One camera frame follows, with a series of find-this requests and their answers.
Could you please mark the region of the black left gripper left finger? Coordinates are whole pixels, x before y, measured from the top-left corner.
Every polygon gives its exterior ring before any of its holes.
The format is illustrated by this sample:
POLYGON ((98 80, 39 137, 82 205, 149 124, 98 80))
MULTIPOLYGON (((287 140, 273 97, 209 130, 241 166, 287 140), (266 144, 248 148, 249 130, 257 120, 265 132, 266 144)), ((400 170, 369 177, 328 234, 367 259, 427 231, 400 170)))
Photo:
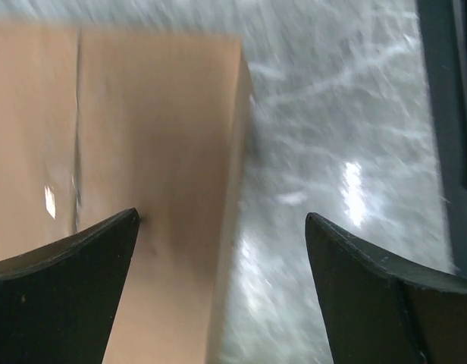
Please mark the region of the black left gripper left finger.
POLYGON ((101 363, 138 231, 126 209, 0 261, 0 363, 101 363))

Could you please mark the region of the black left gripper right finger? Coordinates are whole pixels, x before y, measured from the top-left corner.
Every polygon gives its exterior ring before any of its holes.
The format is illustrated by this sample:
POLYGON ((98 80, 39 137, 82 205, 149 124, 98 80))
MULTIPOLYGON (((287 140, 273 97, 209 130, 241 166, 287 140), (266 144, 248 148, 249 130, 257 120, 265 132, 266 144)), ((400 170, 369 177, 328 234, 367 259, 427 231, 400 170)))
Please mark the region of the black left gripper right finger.
POLYGON ((404 259, 317 213, 309 264, 335 363, 467 363, 467 278, 404 259))

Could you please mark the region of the plain taped cardboard box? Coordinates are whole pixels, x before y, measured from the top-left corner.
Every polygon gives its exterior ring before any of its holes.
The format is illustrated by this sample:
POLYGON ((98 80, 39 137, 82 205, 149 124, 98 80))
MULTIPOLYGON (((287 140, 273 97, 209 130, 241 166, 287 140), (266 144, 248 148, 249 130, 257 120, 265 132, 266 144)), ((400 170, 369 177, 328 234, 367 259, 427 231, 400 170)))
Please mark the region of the plain taped cardboard box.
POLYGON ((0 21, 0 261, 126 209, 101 363, 217 363, 252 81, 236 36, 0 21))

